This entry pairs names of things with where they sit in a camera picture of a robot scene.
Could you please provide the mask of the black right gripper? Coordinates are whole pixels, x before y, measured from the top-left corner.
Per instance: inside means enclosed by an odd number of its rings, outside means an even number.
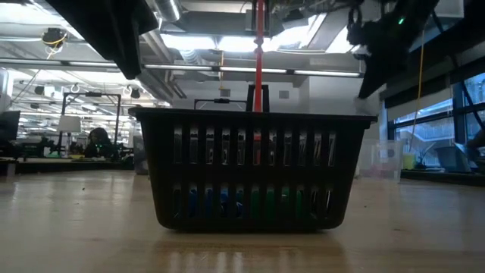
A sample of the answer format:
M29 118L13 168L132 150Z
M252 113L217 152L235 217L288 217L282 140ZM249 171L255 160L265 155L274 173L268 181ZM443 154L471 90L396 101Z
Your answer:
M405 46L396 26L404 17L405 0L377 0L381 6L395 3L393 10L382 13L377 21L362 21L361 5L365 0L349 0L347 41L353 46L367 48L360 55L365 62L365 74L358 93L366 99L377 91L399 69L399 57L405 57Z

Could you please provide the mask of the black slotted plastic basket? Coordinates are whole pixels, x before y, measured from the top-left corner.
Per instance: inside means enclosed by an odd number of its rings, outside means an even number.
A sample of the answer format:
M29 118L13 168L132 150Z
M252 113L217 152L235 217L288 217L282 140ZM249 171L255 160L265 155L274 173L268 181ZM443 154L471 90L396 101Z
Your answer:
M156 218L181 231L306 231L336 228L345 218L364 132L372 116L309 115L131 108L140 123ZM253 164L253 136L263 133L268 160ZM274 220L250 217L252 189L264 202L276 192ZM289 214L280 212L280 194L289 188ZM199 213L190 218L189 191L196 188ZM213 214L205 217L205 190L213 190ZM229 215L220 216L220 195L228 189ZM296 191L304 191L296 218ZM236 217L236 192L243 213Z

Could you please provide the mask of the green mini stapler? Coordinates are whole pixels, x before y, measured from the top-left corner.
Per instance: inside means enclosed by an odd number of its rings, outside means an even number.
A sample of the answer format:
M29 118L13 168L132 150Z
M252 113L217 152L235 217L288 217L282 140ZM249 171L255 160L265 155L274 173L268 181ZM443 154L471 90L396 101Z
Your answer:
M296 191L296 218L302 217L302 202L304 191ZM273 187L268 187L264 202L261 201L260 190L254 187L250 196L250 217L261 218L264 213L264 219L274 220L277 217L276 210L276 192ZM289 188L283 187L280 194L280 212L286 216L289 214Z

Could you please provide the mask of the blue mini stapler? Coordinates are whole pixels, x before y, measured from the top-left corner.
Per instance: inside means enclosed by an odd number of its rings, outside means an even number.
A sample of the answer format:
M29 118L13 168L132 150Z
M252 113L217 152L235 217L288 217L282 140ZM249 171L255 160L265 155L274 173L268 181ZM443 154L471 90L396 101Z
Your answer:
M208 188L205 190L204 206L205 217L209 218L213 214L213 190ZM243 215L243 194L242 190L236 192L236 217L241 218ZM189 191L189 211L188 216L194 218L199 213L199 195L196 188L192 188ZM228 189L222 189L220 195L220 216L227 218L229 215L229 193Z

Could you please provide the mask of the long fluorescent light fixture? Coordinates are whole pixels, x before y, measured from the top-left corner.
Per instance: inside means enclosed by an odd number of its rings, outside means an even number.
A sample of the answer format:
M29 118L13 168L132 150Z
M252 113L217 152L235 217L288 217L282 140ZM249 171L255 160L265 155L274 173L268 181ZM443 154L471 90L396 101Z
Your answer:
M53 69L65 71L120 71L120 68L111 62L93 61L56 61L43 59L0 58L0 67L26 68L26 69ZM197 72L230 72L255 73L253 67L204 66L184 64L142 64L142 69L164 71L197 71ZM281 68L263 68L263 74L287 74L312 77L362 77L360 72L345 71L312 71Z

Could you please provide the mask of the clear plastic container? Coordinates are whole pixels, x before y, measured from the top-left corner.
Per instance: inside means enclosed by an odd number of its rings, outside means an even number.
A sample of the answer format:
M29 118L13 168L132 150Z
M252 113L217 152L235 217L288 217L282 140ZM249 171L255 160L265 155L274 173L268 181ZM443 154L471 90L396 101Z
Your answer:
M401 177L402 158L402 141L364 139L355 176L398 183Z

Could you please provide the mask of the dark framed window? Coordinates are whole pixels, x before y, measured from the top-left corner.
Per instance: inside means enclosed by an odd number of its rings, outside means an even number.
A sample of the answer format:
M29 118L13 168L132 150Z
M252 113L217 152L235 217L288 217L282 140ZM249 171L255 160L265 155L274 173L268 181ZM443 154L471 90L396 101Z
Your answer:
M415 154L411 171L445 171L435 148L463 144L471 157L485 159L485 73L450 83L436 93L423 90L408 102L386 104L388 140L403 142L403 154Z

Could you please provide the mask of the white lamp shade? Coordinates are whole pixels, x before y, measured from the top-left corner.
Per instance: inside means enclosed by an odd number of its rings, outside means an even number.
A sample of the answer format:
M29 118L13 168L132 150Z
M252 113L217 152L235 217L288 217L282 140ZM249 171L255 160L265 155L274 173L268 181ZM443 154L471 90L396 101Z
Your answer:
M81 117L62 115L58 123L58 131L66 133L81 132Z

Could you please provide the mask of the person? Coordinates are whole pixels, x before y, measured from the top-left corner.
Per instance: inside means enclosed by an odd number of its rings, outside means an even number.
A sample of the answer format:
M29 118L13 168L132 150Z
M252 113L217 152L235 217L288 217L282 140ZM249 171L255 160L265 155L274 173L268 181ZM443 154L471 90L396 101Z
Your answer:
M111 158L114 154L114 146L104 128L97 127L88 135L88 144L84 149L86 158Z

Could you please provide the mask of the grey plastic tub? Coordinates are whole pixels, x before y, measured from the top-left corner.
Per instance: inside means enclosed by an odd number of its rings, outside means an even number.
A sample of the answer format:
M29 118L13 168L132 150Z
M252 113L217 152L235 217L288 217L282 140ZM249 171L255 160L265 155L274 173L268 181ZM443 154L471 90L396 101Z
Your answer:
M446 172L470 173L470 162L466 156L465 146L454 143L453 146L435 148L440 167Z

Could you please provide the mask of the red desk lamp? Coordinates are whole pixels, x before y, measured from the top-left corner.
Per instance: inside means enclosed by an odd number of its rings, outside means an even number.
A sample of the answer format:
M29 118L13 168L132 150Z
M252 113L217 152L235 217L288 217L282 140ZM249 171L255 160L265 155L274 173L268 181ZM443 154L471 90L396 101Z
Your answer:
M262 68L263 68L263 49L264 43L264 8L265 0L252 0L252 26L255 30L256 44L255 57L255 81L249 85L246 111L252 112L265 112L270 111L269 106L269 89L268 85L262 84ZM261 130L257 130L252 134L254 146L253 146L253 164L260 165L262 159L268 160L268 153L263 155L261 151L263 133Z

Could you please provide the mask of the dark window counter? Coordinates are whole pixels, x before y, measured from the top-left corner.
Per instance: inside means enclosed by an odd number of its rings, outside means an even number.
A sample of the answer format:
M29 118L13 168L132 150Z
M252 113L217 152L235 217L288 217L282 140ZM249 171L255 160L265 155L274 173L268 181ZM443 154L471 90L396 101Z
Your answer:
M484 174L402 170L400 177L408 180L424 180L443 184L485 187Z

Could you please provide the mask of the black bar stand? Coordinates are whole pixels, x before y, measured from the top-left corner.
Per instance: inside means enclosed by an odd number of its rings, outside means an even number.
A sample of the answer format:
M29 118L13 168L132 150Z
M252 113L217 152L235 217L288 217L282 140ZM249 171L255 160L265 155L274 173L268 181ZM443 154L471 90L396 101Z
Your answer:
M235 103L235 104L239 104L239 103L243 103L247 106L248 102L247 101L244 101L244 100L233 100L233 99L227 99L227 98L219 98L219 99L194 99L194 104L193 104L193 109L194 110L198 110L198 109L202 109L203 106L201 106L200 108L197 106L199 102L212 102L214 104L230 104L230 103Z

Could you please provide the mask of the black monitor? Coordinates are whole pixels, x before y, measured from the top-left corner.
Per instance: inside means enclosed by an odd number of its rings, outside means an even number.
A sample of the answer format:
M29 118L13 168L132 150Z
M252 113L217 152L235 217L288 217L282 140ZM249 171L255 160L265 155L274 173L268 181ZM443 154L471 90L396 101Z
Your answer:
M0 113L0 144L17 139L20 111L3 111Z

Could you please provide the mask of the long office desk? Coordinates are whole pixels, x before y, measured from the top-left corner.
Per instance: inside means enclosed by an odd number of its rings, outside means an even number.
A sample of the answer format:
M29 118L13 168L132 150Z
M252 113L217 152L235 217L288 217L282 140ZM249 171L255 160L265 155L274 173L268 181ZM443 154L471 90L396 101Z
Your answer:
M112 162L109 160L66 159L66 158L0 158L0 177L15 174L37 174L67 171L130 170L133 161Z

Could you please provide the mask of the silver ventilation duct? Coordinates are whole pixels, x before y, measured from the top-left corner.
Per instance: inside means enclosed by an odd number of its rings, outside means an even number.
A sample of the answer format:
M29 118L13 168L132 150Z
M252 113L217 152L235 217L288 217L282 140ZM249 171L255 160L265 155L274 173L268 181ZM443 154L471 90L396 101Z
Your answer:
M327 51L348 22L351 7L363 0L305 0L303 11L310 19L306 36L299 48L310 51Z

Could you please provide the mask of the grey ceiling duct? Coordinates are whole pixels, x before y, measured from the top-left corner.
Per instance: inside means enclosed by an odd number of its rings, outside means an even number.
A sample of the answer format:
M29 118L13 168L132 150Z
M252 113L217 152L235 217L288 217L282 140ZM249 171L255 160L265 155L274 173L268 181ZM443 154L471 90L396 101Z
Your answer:
M172 70L149 68L149 65L174 64L174 55L161 38L161 25L179 20L182 6L179 0L145 0L145 2L155 16L157 26L141 35L140 55L144 68L137 79L158 100L172 102L174 97L182 99L185 93L179 91Z

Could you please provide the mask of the black metal stand frame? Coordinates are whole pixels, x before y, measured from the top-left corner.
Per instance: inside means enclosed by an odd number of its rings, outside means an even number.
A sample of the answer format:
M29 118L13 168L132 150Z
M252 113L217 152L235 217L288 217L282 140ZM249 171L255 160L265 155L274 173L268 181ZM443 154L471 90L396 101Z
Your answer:
M107 97L110 97L110 98L111 97L117 98L117 103L113 102L113 104L115 104L117 106L117 114L116 114L116 120L115 120L116 123L115 123L114 140L113 140L113 145L116 148L118 131L119 131L119 122L120 122L121 95L120 94L93 92L93 91L88 91L88 92L84 92L84 93L68 92L68 93L64 93L64 95L63 95L61 116L60 116L60 120L59 120L59 129L58 129L59 130L58 144L56 146L57 152L61 152L61 150L62 150L61 146L62 146L62 138L63 138L64 130L62 130L60 128L60 123L61 123L61 118L65 116L66 107L70 104L70 102L67 103L67 97L70 96L70 95L74 96L73 100L75 100L78 96L97 97L97 98L107 96Z

